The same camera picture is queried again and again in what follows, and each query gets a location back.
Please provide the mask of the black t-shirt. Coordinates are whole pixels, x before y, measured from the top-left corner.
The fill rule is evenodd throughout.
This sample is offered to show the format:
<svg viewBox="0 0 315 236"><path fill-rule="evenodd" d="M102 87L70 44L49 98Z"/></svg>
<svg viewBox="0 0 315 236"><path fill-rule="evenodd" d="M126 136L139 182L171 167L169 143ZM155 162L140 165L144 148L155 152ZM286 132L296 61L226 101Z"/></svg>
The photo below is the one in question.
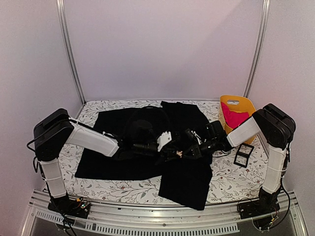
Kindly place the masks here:
<svg viewBox="0 0 315 236"><path fill-rule="evenodd" d="M142 132L138 140L152 140L166 130L180 134L175 143L179 150L186 150L192 142L185 131L195 130L201 137L209 124L196 105L162 101L157 108L125 108L103 111L98 114L93 129L129 138L135 123L144 120L152 125L153 133ZM178 158L164 162L160 155L143 156L132 151L116 153L124 160L84 149L75 177L97 180L147 180L161 177L158 195L195 210L204 210L212 178L212 156L206 154L196 160Z"/></svg>

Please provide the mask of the black brooch display box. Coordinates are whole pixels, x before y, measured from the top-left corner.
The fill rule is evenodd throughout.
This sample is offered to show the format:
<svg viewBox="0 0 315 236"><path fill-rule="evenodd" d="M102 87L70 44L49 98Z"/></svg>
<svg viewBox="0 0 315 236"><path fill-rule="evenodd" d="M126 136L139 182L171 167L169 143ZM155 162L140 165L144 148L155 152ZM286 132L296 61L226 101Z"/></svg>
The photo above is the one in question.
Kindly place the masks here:
<svg viewBox="0 0 315 236"><path fill-rule="evenodd" d="M233 164L242 168L246 168L253 150L254 146L252 145L246 143L240 144L236 151Z"/></svg>

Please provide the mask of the sparkling brooch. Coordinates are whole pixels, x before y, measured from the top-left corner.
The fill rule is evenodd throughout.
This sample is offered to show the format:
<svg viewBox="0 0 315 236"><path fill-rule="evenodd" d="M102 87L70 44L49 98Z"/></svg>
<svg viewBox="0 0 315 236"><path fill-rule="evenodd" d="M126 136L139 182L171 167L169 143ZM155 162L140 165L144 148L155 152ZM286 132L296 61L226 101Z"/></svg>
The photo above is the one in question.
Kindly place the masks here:
<svg viewBox="0 0 315 236"><path fill-rule="evenodd" d="M183 157L183 152L182 151L176 151L176 153L175 153L175 157L176 158L182 158Z"/></svg>

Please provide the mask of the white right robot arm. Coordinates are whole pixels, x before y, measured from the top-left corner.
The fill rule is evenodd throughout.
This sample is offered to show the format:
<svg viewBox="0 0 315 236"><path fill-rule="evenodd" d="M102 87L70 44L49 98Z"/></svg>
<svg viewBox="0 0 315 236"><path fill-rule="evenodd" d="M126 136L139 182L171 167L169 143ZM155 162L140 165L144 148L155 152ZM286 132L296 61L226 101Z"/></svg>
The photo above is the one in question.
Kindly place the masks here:
<svg viewBox="0 0 315 236"><path fill-rule="evenodd" d="M230 133L223 130L219 121L205 126L206 137L201 139L195 131L187 129L186 135L193 145L182 152L182 158L199 159L215 151L230 151L245 141L262 133L267 144L269 160L266 177L260 188L254 210L265 214L270 210L282 187L287 164L290 161L290 144L296 130L295 121L272 103L255 111Z"/></svg>

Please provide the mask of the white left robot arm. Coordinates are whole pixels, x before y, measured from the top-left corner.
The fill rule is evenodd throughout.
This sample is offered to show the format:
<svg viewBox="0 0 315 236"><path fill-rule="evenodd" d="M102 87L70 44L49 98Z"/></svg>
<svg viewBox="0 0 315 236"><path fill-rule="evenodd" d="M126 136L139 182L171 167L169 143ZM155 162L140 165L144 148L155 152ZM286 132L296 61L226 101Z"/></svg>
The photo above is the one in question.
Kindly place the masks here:
<svg viewBox="0 0 315 236"><path fill-rule="evenodd" d="M43 180L47 184L53 203L62 213L70 213L72 200L68 199L66 185L62 177L59 157L68 147L98 153L104 159L125 161L138 156L155 156L169 144L173 137L165 131L154 140L143 139L136 142L124 136L107 132L97 132L92 127L80 123L60 108L39 122L33 129L34 139L29 142L34 147Z"/></svg>

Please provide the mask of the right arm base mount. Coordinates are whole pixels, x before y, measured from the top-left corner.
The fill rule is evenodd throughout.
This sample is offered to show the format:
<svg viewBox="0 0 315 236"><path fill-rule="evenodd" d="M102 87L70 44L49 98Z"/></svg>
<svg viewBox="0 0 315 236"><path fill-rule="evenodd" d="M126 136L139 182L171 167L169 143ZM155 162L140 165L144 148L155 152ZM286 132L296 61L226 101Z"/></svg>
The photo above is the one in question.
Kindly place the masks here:
<svg viewBox="0 0 315 236"><path fill-rule="evenodd" d="M257 200L237 204L237 210L241 219L252 218L264 214L276 212L280 209L278 193L269 194L260 190Z"/></svg>

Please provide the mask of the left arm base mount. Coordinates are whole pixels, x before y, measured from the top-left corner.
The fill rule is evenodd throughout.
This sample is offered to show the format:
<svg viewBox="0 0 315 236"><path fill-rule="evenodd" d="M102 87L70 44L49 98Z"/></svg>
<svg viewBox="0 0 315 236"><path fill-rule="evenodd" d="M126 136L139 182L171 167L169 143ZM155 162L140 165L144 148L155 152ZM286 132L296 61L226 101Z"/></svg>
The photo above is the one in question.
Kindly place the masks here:
<svg viewBox="0 0 315 236"><path fill-rule="evenodd" d="M50 197L48 204L48 209L51 211L83 219L88 218L90 207L91 203L89 201L84 200L82 197L71 199L67 193L65 196L59 198Z"/></svg>

